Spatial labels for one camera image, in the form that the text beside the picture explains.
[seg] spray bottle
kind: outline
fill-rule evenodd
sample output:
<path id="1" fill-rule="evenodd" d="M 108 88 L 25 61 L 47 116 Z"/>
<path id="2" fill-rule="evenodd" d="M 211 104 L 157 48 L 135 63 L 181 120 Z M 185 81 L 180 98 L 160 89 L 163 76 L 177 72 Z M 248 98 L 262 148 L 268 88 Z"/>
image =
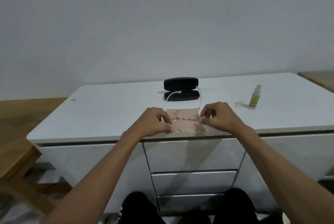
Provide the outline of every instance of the spray bottle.
<path id="1" fill-rule="evenodd" d="M 257 102 L 259 101 L 259 98 L 260 98 L 260 95 L 261 95 L 261 87 L 262 87 L 261 84 L 258 84 L 256 86 L 256 88 L 254 89 L 253 95 L 252 95 L 252 97 L 250 99 L 249 107 L 252 110 L 255 110 Z"/>

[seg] forearm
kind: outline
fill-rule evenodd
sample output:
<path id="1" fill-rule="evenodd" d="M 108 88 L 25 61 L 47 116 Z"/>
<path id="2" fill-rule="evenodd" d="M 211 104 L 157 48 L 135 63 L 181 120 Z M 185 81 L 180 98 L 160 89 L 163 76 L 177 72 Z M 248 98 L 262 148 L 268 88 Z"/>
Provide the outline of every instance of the forearm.
<path id="1" fill-rule="evenodd" d="M 292 223 L 334 223 L 334 196 L 266 144 L 248 126 L 236 137 Z"/>
<path id="2" fill-rule="evenodd" d="M 124 132 L 116 145 L 66 195 L 43 224 L 96 224 L 140 140 L 137 137 Z"/>

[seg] bottle label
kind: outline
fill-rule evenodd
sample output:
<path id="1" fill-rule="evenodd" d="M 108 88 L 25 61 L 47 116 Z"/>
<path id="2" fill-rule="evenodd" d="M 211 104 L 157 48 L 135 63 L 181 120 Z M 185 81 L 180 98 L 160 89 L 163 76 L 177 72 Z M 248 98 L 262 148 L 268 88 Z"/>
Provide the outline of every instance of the bottle label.
<path id="1" fill-rule="evenodd" d="M 259 101 L 260 96 L 252 95 L 252 98 L 250 99 L 249 106 L 255 108 L 257 105 L 257 102 Z"/>

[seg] beige microfiber cloth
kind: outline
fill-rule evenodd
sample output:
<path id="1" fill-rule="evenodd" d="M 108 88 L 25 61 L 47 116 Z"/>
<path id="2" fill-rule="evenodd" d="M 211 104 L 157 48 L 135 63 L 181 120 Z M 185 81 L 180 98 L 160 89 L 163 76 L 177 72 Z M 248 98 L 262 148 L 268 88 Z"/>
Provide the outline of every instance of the beige microfiber cloth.
<path id="1" fill-rule="evenodd" d="M 171 124 L 171 133 L 205 132 L 198 109 L 168 109 L 166 112 L 171 119 L 178 118 Z"/>

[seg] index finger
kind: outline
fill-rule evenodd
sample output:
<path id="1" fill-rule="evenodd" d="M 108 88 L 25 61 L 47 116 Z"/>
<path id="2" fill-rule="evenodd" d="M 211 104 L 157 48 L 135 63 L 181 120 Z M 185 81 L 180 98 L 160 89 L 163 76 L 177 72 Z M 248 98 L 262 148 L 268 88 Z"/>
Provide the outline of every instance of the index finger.
<path id="1" fill-rule="evenodd" d="M 218 106 L 218 103 L 210 103 L 210 104 L 206 104 L 203 108 L 203 110 L 201 111 L 201 114 L 199 115 L 200 117 L 203 117 L 206 113 L 209 112 L 209 110 L 216 110 Z"/>
<path id="2" fill-rule="evenodd" d="M 164 121 L 168 124 L 172 124 L 172 119 L 170 118 L 170 116 L 168 115 L 167 112 L 165 112 L 162 108 L 157 108 L 157 117 L 161 116 Z"/>

